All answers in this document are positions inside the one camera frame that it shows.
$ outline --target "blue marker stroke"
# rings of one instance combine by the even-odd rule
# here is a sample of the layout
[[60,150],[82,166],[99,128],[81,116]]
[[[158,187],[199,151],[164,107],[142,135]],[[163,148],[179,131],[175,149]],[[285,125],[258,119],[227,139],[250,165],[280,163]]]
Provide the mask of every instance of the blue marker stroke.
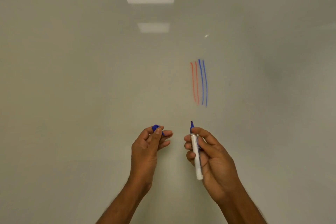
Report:
[[201,65],[201,60],[200,59],[198,60],[198,63],[199,63],[199,68],[201,70],[201,77],[202,77],[202,105],[203,105],[203,102],[204,102],[204,86],[203,86],[202,65]]
[[205,65],[204,65],[204,60],[203,60],[203,69],[204,69],[204,77],[205,77],[205,88],[207,90],[207,96],[205,100],[205,107],[208,106],[208,82],[207,82],[207,74],[205,73]]

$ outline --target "blue marker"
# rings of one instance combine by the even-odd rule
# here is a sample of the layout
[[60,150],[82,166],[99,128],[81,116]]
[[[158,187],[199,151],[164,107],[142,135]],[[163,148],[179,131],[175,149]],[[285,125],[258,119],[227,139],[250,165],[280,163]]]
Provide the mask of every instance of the blue marker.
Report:
[[191,145],[192,145],[192,151],[196,154],[195,157],[195,171],[196,171],[196,177],[198,180],[203,180],[203,174],[202,174],[202,168],[201,168],[201,159],[200,159],[200,150],[197,142],[197,135],[191,132],[191,129],[194,128],[193,121],[191,121],[190,126],[190,136],[191,136]]
[[159,128],[159,127],[160,127],[159,125],[154,125],[154,126],[152,127],[153,132],[154,132],[157,128]]

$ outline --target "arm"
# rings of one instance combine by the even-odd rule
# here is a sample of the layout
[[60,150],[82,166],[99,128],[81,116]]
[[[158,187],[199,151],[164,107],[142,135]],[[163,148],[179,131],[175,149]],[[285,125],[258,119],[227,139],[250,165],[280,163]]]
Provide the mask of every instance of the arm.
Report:
[[[267,224],[241,184],[235,163],[225,148],[202,128],[192,128],[198,134],[203,173],[203,184],[220,207],[228,224]],[[194,164],[191,137],[184,137],[184,147],[189,150],[187,159]]]
[[166,139],[173,132],[164,130],[165,136],[162,136],[162,129],[163,126],[160,126],[154,132],[151,127],[145,128],[133,143],[128,181],[96,224],[130,223],[139,203],[152,186],[158,150],[170,144]]

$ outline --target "line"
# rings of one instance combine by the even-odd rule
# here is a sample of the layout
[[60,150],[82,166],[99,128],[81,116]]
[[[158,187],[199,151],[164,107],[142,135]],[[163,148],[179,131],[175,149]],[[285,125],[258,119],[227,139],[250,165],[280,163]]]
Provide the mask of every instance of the line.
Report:
[[197,78],[197,63],[196,63],[196,61],[195,61],[195,70],[196,70],[197,105],[199,105],[200,98],[198,96],[198,78]]
[[203,105],[203,102],[204,102],[204,86],[203,86],[202,65],[201,65],[201,60],[200,59],[198,60],[198,63],[199,63],[199,68],[201,70],[201,77],[202,77],[202,105]]
[[207,89],[207,98],[205,100],[205,107],[208,106],[208,82],[207,82],[207,74],[205,73],[205,65],[203,60],[203,69],[204,69],[204,77],[205,77],[205,88]]
[[195,96],[195,83],[194,83],[194,66],[193,66],[193,63],[190,62],[191,64],[191,72],[192,72],[192,91],[194,93],[194,99],[195,99],[195,102],[196,102],[196,96]]

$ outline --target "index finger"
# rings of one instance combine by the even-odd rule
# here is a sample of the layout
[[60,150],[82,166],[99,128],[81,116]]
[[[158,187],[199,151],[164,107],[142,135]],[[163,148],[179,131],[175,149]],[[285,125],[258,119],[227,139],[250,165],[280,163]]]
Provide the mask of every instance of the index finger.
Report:
[[220,144],[217,139],[209,132],[206,131],[203,128],[192,128],[191,132],[193,132],[196,135],[200,135],[205,139],[205,141],[210,145],[217,145]]
[[147,140],[149,135],[154,133],[152,126],[145,128],[140,135],[138,136],[137,140]]

